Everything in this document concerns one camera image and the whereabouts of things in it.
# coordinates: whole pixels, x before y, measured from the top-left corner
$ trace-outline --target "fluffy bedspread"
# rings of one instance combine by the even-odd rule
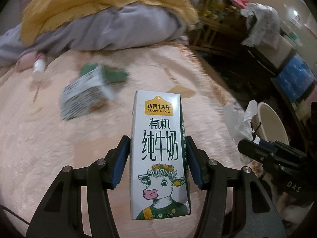
[[[33,83],[32,70],[10,70],[0,79],[0,203],[30,221],[46,190],[65,165],[85,167],[130,135],[137,89],[167,92],[174,79],[195,95],[182,99],[186,135],[197,147],[226,167],[243,165],[222,121],[222,107],[233,98],[202,69],[196,57],[177,43],[96,52],[92,61],[129,72],[126,83],[113,85],[117,99],[87,116],[61,121],[59,96],[78,78],[84,53],[68,51],[49,64],[49,80]],[[129,164],[109,200],[121,237],[192,237],[205,192],[190,180],[191,215],[154,221],[130,217]],[[84,229],[90,234],[85,189],[82,190]],[[228,201],[232,191],[228,189]],[[23,233],[27,225],[10,216]]]

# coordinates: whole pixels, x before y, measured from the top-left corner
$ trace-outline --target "metal screw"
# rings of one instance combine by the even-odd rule
[[[243,167],[243,171],[246,172],[247,174],[249,174],[249,173],[252,172],[251,168],[250,168],[250,167],[247,167],[247,166],[244,166],[244,167]]]
[[[71,169],[72,169],[72,168],[71,168],[70,166],[65,166],[65,167],[63,168],[63,172],[64,172],[64,173],[68,173]]]
[[[106,163],[106,161],[105,161],[103,158],[100,158],[100,159],[97,160],[97,165],[102,166],[102,165],[104,165],[105,163]]]
[[[215,166],[216,164],[218,164],[218,162],[217,162],[216,160],[214,160],[214,159],[210,159],[210,160],[208,161],[208,163],[209,163],[211,166]]]

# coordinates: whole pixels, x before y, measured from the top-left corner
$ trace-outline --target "gray quilt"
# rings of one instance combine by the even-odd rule
[[[152,45],[179,38],[185,23],[172,10],[133,3],[118,10],[107,8],[55,31],[39,35],[34,43],[25,46],[20,40],[21,24],[0,37],[0,67],[9,66],[31,51],[43,51],[59,56],[69,49],[116,50]]]

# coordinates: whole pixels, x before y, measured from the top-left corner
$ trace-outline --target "green shirt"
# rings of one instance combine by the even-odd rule
[[[189,215],[188,208],[180,202],[173,201],[166,207],[154,208],[152,205],[143,209],[136,220],[161,219]]]

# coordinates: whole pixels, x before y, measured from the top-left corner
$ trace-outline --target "cow head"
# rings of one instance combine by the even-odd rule
[[[147,200],[159,200],[170,196],[174,186],[185,183],[185,178],[175,177],[176,174],[177,171],[171,165],[153,165],[146,175],[138,176],[141,183],[146,184],[143,197]]]

